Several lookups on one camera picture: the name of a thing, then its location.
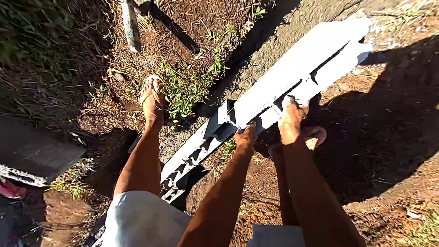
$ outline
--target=concrete block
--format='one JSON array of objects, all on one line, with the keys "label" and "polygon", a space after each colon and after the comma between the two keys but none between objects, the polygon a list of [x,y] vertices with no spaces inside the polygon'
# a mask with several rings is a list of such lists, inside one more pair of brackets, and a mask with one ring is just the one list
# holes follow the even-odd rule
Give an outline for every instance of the concrete block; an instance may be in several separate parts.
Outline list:
[{"label": "concrete block", "polygon": [[0,117],[0,140],[0,175],[38,187],[48,186],[85,152],[6,117]]},{"label": "concrete block", "polygon": [[236,102],[224,102],[166,163],[161,181],[167,192],[162,198],[171,202],[182,194],[185,175],[237,129],[255,120],[260,133],[276,123],[285,96],[305,103],[362,62],[372,51],[372,45],[359,43],[368,30],[367,18],[313,27]]}]

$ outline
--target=ground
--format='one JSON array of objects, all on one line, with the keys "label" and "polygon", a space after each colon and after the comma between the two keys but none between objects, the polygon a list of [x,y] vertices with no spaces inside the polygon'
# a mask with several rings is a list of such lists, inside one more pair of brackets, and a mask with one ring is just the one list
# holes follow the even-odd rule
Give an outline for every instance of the ground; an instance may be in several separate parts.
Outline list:
[{"label": "ground", "polygon": [[[414,20],[398,35],[392,25],[384,25],[392,21],[389,17],[373,21],[384,29],[368,37],[375,41],[374,53],[313,99],[305,124],[328,131],[316,150],[316,165],[368,245],[409,245],[423,221],[407,212],[437,210],[438,19]],[[252,224],[281,224],[276,173],[266,151],[278,142],[272,129],[257,143],[233,246],[251,238]],[[219,178],[229,160],[222,159],[223,152],[204,161],[211,172],[192,187],[187,212],[196,211]]]},{"label": "ground", "polygon": [[[137,97],[149,74],[171,85],[160,134],[166,162],[220,102],[245,93],[315,24],[343,20],[360,8],[374,22],[366,38],[374,53],[311,102],[306,124],[328,131],[315,163],[368,245],[438,241],[439,227],[430,220],[437,220],[439,202],[435,2],[418,8],[397,0],[158,1],[137,12],[143,46],[136,54],[126,45],[118,1],[34,3],[34,12],[20,1],[0,3],[8,13],[1,16],[8,31],[0,40],[0,114],[88,149],[83,169],[58,180],[69,186],[31,189],[20,204],[32,212],[36,225],[27,229],[38,229],[30,236],[42,234],[43,246],[93,242],[127,149],[143,127]],[[266,152],[277,141],[273,127],[256,143],[232,246],[251,238],[252,224],[281,224]],[[190,191],[187,213],[219,178],[231,157],[226,149],[204,161],[209,172]]]}]

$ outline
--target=gray shorts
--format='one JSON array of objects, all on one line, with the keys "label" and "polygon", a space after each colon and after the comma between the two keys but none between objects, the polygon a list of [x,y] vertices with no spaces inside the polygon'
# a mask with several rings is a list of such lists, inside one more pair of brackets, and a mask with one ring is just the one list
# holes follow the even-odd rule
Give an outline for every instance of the gray shorts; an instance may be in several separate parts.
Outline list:
[{"label": "gray shorts", "polygon": [[[147,191],[116,195],[108,208],[102,247],[177,246],[191,217]],[[304,247],[297,226],[254,225],[249,247]]]}]

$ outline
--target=person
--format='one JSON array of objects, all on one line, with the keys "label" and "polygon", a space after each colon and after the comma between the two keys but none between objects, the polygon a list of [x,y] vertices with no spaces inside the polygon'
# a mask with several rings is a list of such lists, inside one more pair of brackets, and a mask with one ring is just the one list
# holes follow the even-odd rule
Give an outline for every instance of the person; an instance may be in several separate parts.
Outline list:
[{"label": "person", "polygon": [[[236,152],[192,218],[159,198],[158,133],[163,125],[162,79],[149,76],[141,91],[145,131],[117,180],[107,212],[103,247],[228,246],[250,159],[255,123],[238,130]],[[286,97],[278,121],[281,144],[269,148],[275,163],[283,226],[255,231],[248,246],[365,246],[334,193],[314,166],[312,149],[322,127],[301,128],[308,107]]]}]

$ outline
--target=red object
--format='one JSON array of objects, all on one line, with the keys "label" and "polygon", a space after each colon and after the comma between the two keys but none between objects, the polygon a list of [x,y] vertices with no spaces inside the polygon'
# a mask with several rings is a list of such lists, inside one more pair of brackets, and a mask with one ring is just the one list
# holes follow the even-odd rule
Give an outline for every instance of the red object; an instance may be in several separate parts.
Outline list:
[{"label": "red object", "polygon": [[0,194],[11,199],[23,199],[26,196],[26,193],[26,188],[18,187],[9,181],[6,181],[3,177],[0,177]]}]

